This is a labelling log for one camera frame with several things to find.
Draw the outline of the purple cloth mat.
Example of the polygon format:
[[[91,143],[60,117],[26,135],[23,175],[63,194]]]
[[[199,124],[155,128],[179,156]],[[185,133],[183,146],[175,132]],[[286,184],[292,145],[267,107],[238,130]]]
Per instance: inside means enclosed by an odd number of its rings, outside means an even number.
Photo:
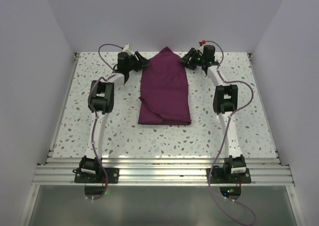
[[[180,57],[168,47],[142,71],[139,124],[190,125],[188,81]]]

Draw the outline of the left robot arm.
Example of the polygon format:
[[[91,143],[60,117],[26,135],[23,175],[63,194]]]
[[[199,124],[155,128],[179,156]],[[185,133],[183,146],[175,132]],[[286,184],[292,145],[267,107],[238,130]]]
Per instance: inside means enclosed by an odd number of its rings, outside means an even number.
[[[149,60],[138,51],[132,51],[129,44],[121,48],[118,53],[117,64],[111,68],[108,77],[100,77],[92,81],[88,96],[88,108],[91,111],[92,123],[88,146],[79,163],[78,176],[84,176],[96,183],[106,176],[102,165],[104,130],[109,114],[114,108],[115,88],[124,85],[131,71],[145,68]]]

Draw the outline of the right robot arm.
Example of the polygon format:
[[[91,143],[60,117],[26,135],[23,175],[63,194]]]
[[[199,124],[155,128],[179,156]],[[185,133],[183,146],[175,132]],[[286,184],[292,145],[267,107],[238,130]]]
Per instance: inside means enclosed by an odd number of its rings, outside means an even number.
[[[215,86],[213,111],[217,114],[224,132],[221,149],[225,150],[222,167],[213,166],[207,179],[213,183],[234,183],[245,175],[247,166],[239,145],[236,123],[232,114],[238,109],[238,86],[226,80],[220,71],[221,63],[215,59],[216,43],[201,41],[199,48],[191,48],[179,59],[184,67],[195,70],[201,67]]]

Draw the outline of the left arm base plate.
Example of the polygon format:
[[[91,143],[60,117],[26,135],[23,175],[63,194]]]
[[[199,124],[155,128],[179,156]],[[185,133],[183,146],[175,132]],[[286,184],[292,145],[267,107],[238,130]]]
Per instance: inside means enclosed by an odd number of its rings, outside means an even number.
[[[120,170],[119,168],[105,168],[107,172],[107,183],[108,184],[117,184],[119,180]],[[72,172],[75,174],[74,182],[75,183],[106,183],[105,173],[102,170],[98,174],[93,174],[89,172],[81,172],[80,168],[73,169]]]

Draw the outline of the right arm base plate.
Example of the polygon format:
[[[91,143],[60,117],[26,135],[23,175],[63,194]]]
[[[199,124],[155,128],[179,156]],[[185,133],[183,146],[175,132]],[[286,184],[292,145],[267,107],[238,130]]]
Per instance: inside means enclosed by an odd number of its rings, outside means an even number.
[[[247,168],[244,173],[226,174],[220,167],[214,167],[212,174],[209,174],[210,168],[206,168],[206,178],[210,177],[211,184],[250,184],[252,183],[250,171]]]

